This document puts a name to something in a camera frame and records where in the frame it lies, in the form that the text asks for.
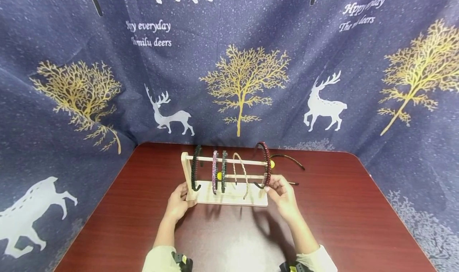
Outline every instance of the backdrop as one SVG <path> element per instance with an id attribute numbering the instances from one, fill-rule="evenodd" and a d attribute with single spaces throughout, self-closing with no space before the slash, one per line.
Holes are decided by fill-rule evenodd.
<path id="1" fill-rule="evenodd" d="M 143 142 L 356 154 L 459 271 L 458 0 L 0 0 L 0 271 L 52 271 Z"/>

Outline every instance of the wooden dowel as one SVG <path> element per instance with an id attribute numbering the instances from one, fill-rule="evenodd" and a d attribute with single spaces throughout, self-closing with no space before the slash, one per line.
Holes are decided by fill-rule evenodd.
<path id="1" fill-rule="evenodd" d="M 193 156 L 192 155 L 188 155 L 186 157 L 187 160 L 193 160 Z M 197 157 L 196 160 L 202 160 L 202 161 L 214 161 L 213 158 L 211 157 Z M 233 160 L 233 159 L 226 159 L 226 162 L 227 163 L 241 163 L 240 160 Z M 256 160 L 242 160 L 242 163 L 244 164 L 253 164 L 255 166 L 264 166 L 266 164 L 266 162 L 264 161 L 256 161 Z"/>

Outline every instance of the sleeve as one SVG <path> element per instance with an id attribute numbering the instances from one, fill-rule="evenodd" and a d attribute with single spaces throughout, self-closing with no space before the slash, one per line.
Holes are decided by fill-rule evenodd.
<path id="1" fill-rule="evenodd" d="M 154 247 L 146 255 L 142 272 L 180 272 L 172 252 L 176 252 L 172 246 Z"/>
<path id="2" fill-rule="evenodd" d="M 296 261 L 313 272 L 338 272 L 338 268 L 322 245 L 313 253 L 297 254 Z"/>

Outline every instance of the table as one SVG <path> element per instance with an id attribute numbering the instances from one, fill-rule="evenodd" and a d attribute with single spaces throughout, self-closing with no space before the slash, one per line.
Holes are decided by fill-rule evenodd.
<path id="1" fill-rule="evenodd" d="M 237 151 L 252 159 L 253 149 Z M 184 182 L 182 151 L 190 145 L 145 143 L 135 149 L 57 272 L 141 271 L 153 245 L 167 199 Z M 212 147 L 203 154 L 212 156 Z M 273 173 L 299 182 L 299 208 L 339 272 L 435 272 L 358 158 L 345 152 L 283 151 L 300 161 L 275 159 Z M 262 160 L 262 154 L 255 157 Z M 210 178 L 212 163 L 199 169 Z M 248 174 L 263 168 L 247 166 Z M 197 205 L 179 222 L 175 246 L 191 257 L 196 272 L 278 271 L 295 258 L 292 236 L 269 200 L 267 208 Z"/>

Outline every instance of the white coral pattern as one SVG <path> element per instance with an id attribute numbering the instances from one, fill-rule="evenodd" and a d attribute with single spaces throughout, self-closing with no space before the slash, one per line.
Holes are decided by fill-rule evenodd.
<path id="1" fill-rule="evenodd" d="M 311 142 L 301 142 L 294 147 L 283 147 L 284 149 L 297 149 L 299 151 L 333 151 L 335 147 L 330 144 L 328 139 Z"/>
<path id="2" fill-rule="evenodd" d="M 416 211 L 400 191 L 387 199 L 438 272 L 459 271 L 459 236 L 426 211 Z"/>

